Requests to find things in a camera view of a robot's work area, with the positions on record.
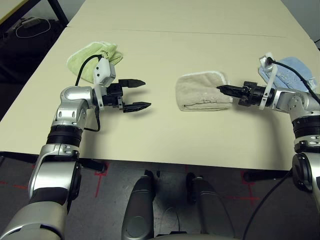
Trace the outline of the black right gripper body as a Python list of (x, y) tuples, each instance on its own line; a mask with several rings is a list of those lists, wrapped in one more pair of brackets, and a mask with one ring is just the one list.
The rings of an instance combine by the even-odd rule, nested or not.
[(265, 87), (258, 86), (256, 82), (245, 81), (240, 91), (238, 104), (245, 107), (250, 107), (252, 105), (259, 106), (265, 90)]

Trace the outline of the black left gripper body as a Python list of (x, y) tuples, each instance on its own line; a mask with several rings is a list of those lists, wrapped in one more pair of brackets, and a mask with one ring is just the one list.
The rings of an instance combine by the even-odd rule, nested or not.
[(120, 83), (112, 83), (109, 87), (102, 87), (101, 90), (104, 106), (123, 109), (123, 87)]

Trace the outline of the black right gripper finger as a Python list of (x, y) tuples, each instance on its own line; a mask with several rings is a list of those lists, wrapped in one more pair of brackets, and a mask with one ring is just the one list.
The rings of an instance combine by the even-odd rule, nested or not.
[(221, 85), (217, 86), (217, 89), (220, 90), (221, 93), (231, 93), (231, 92), (242, 92), (243, 88), (233, 85)]
[(244, 96), (244, 92), (242, 90), (236, 90), (236, 89), (221, 89), (220, 92), (224, 95), (241, 99)]

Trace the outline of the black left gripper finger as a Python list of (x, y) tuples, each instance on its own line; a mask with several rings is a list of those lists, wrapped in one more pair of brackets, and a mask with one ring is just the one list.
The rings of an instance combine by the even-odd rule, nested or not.
[(146, 84), (144, 81), (139, 79), (119, 79), (118, 83), (123, 88), (137, 88)]
[(138, 112), (141, 111), (143, 109), (146, 109), (148, 107), (150, 107), (152, 104), (149, 102), (134, 102), (132, 104), (125, 104), (123, 106), (122, 111), (124, 113), (131, 113), (131, 112)]

